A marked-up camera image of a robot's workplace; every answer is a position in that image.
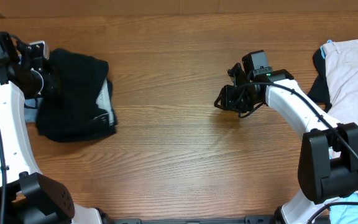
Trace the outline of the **black shorts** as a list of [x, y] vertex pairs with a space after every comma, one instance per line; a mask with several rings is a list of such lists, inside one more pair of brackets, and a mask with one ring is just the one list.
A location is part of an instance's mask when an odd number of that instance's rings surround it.
[[116, 133], [111, 103], [109, 64], [101, 59], [55, 49], [50, 64], [60, 86], [55, 96], [44, 96], [35, 124], [41, 136], [55, 142], [99, 140]]

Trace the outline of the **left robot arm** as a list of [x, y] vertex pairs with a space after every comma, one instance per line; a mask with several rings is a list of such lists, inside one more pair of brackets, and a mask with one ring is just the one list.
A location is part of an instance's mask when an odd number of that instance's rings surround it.
[[0, 223], [109, 223], [99, 208], [76, 204], [40, 171], [25, 125], [25, 100], [58, 93], [59, 78], [43, 41], [0, 32]]

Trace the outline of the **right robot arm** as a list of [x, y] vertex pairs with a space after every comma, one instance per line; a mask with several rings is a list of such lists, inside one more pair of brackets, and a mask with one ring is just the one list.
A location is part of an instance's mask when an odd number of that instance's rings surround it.
[[245, 223], [322, 223], [321, 214], [358, 191], [358, 125], [342, 124], [300, 89], [287, 70], [274, 70], [263, 50], [243, 56], [227, 70], [214, 106], [246, 118], [266, 105], [301, 139], [296, 195], [273, 215], [248, 216]]

